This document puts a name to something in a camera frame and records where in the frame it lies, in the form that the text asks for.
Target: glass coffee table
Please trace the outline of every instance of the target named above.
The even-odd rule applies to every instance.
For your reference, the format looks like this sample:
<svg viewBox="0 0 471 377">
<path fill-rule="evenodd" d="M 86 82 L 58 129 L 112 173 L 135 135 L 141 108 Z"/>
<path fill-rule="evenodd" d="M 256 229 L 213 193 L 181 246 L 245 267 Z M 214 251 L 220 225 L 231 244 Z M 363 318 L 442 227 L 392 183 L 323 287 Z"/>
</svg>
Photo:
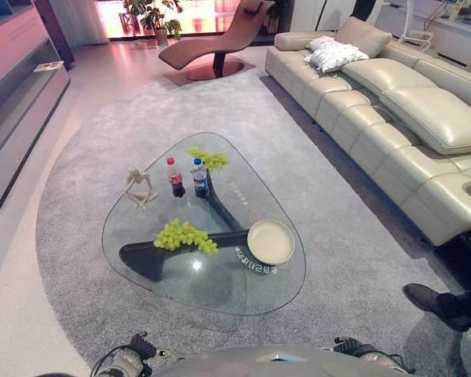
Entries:
<svg viewBox="0 0 471 377">
<path fill-rule="evenodd" d="M 206 199 L 195 196 L 188 152 L 192 146 L 223 152 L 229 160 L 223 169 L 210 172 L 215 194 Z M 181 169 L 186 191 L 182 198 L 173 196 L 167 180 L 168 157 L 174 157 Z M 137 208 L 121 196 L 104 223 L 103 250 L 115 271 L 157 295 L 222 313 L 257 315 L 293 300 L 305 278 L 300 237 L 274 195 L 228 140 L 212 133 L 192 135 L 146 171 L 158 197 L 146 208 Z M 153 247 L 155 234 L 175 218 L 208 233 L 233 234 L 245 234 L 262 219 L 277 220 L 292 232 L 294 253 L 284 265 L 266 265 L 253 257 L 244 237 L 225 247 L 219 243 L 219 253 L 212 257 L 193 245 L 178 251 Z"/>
</svg>

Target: white throw pillow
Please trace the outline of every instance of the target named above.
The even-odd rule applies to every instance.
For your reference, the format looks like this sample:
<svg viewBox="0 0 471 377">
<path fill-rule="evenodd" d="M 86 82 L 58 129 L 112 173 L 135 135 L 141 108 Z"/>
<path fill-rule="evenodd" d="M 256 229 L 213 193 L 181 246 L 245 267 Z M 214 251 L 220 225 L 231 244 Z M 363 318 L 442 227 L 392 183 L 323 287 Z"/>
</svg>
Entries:
<svg viewBox="0 0 471 377">
<path fill-rule="evenodd" d="M 338 71 L 347 63 L 366 59 L 369 59 L 368 55 L 357 47 L 333 41 L 322 49 L 314 51 L 314 53 L 305 58 L 305 61 L 316 65 L 318 71 L 328 73 Z"/>
<path fill-rule="evenodd" d="M 323 36 L 323 37 L 316 38 L 313 41 L 307 43 L 306 47 L 308 49 L 311 49 L 312 51 L 316 51 L 318 49 L 324 49 L 325 47 L 331 44 L 335 44 L 335 43 L 338 43 L 338 42 L 335 41 L 334 38 Z"/>
</svg>

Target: tile floor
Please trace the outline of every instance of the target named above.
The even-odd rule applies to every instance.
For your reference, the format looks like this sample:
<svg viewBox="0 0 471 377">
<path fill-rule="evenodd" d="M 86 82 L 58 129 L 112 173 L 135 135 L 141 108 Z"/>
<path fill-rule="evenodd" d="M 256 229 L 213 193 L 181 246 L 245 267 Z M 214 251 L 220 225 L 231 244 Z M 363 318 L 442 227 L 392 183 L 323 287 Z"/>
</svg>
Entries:
<svg viewBox="0 0 471 377">
<path fill-rule="evenodd" d="M 115 98 L 172 71 L 158 54 L 153 41 L 74 50 L 71 84 L 0 211 L 0 377 L 47 372 L 89 375 L 43 289 L 35 249 L 38 204 L 52 165 L 84 123 Z M 263 65 L 265 47 L 250 47 L 239 56 Z"/>
</svg>

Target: cream leather sofa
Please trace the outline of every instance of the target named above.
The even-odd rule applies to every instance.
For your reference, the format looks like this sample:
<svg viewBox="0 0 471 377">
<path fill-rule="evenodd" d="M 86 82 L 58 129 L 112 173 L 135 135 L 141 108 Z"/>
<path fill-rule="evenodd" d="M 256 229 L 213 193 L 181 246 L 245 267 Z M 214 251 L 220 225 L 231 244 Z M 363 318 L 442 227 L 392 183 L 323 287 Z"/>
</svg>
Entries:
<svg viewBox="0 0 471 377">
<path fill-rule="evenodd" d="M 433 245 L 471 240 L 471 74 L 349 19 L 335 38 L 373 59 L 319 75 L 304 58 L 322 35 L 277 35 L 267 72 Z"/>
</svg>

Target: gray carpet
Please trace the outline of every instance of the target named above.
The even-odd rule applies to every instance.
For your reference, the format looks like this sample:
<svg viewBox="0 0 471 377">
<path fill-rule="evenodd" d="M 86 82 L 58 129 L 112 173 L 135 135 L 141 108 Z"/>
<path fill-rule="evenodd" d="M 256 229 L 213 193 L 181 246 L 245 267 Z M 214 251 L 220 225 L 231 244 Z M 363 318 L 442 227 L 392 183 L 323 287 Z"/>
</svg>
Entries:
<svg viewBox="0 0 471 377">
<path fill-rule="evenodd" d="M 104 257 L 101 231 L 128 165 L 147 167 L 201 131 L 238 148 L 300 234 L 305 283 L 274 312 L 239 317 L 183 306 L 124 279 Z M 258 64 L 212 82 L 175 86 L 159 78 L 104 108 L 57 160 L 37 224 L 50 303 L 90 364 L 142 330 L 176 356 L 248 344 L 327 346 L 350 335 L 401 353 L 419 375 L 471 375 L 471 331 L 452 331 L 401 293 L 410 282 L 449 290 L 418 238 Z"/>
</svg>

